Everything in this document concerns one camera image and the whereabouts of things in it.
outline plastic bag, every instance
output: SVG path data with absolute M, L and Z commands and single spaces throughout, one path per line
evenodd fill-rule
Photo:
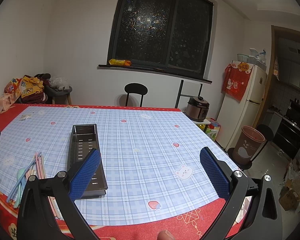
M 289 162 L 285 178 L 279 186 L 280 186 L 280 188 L 284 188 L 286 186 L 286 182 L 288 181 L 288 179 L 297 180 L 299 178 L 300 178 L 300 166 L 298 165 L 297 158 L 295 158 Z
M 256 60 L 259 60 L 262 64 L 265 65 L 266 62 L 266 51 L 265 49 L 262 52 L 258 52 L 256 49 L 250 48 L 250 53 L 252 57 L 255 57 Z
M 49 79 L 50 86 L 58 90 L 70 89 L 69 83 L 65 77 L 52 77 Z

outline red cloth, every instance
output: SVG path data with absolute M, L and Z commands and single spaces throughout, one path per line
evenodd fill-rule
M 250 79 L 252 67 L 253 65 L 248 63 L 231 62 L 224 70 L 226 75 L 222 91 L 241 101 Z

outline blue plaid tablecloth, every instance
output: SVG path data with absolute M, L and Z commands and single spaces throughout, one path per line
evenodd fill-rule
M 23 114 L 31 119 L 21 121 Z M 237 169 L 182 112 L 29 106 L 1 133 L 0 191 L 9 194 L 18 169 L 35 152 L 44 155 L 48 177 L 66 170 L 72 125 L 94 123 L 108 190 L 106 196 L 75 201 L 89 224 L 157 221 L 217 199 L 199 161 L 205 146 Z

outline window frame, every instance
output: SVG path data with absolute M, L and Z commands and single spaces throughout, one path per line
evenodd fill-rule
M 196 79 L 196 80 L 207 81 L 203 77 L 206 76 L 205 71 L 209 70 L 209 67 L 207 67 L 206 64 L 208 61 L 210 42 L 211 42 L 211 36 L 212 36 L 212 31 L 213 31 L 214 4 L 213 4 L 213 2 L 211 2 L 209 0 L 204 0 L 204 1 L 211 5 L 211 10 L 208 12 L 209 13 L 208 29 L 210 31 L 208 33 L 208 40 L 206 41 L 208 45 L 206 46 L 204 52 L 202 53 L 200 73 L 195 73 L 193 71 L 193 74 L 191 74 L 191 70 L 184 70 L 184 69 L 179 69 L 176 67 L 170 67 L 169 63 L 168 63 L 169 62 L 169 60 L 168 60 L 169 52 L 170 52 L 170 49 L 172 46 L 172 40 L 173 40 L 172 37 L 173 37 L 174 24 L 175 24 L 175 19 L 176 19 L 176 15 L 177 15 L 177 8 L 178 8 L 179 0 L 172 0 L 172 2 L 171 2 L 170 14 L 169 14 L 169 19 L 168 19 L 168 24 L 167 24 L 167 34 L 165 37 L 165 47 L 164 47 L 163 56 L 162 56 L 162 60 L 163 60 L 164 64 L 128 59 L 128 60 L 131 60 L 131 66 L 127 66 L 124 68 L 150 70 L 150 71 L 154 71 L 154 72 L 158 72 L 158 73 L 172 74 L 172 75 L 180 76 L 182 78 L 186 77 L 186 78 L 191 78 L 191 79 Z M 109 60 L 111 60 L 112 58 L 115 58 L 117 40 L 118 40 L 124 6 L 125 6 L 125 0 L 118 0 L 117 6 L 115 9 L 115 13 L 114 13 L 114 20 L 113 20 L 112 28 L 111 28 L 111 35 L 110 35 L 109 49 L 108 49 L 108 56 L 107 56 L 107 65 L 100 65 L 100 66 L 118 67 L 115 65 L 110 65 Z

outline refrigerator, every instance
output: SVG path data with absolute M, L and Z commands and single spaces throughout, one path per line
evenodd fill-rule
M 252 126 L 264 95 L 267 77 L 266 72 L 255 65 L 241 101 L 225 94 L 217 118 L 221 128 L 216 141 L 226 151 L 235 147 L 243 126 Z

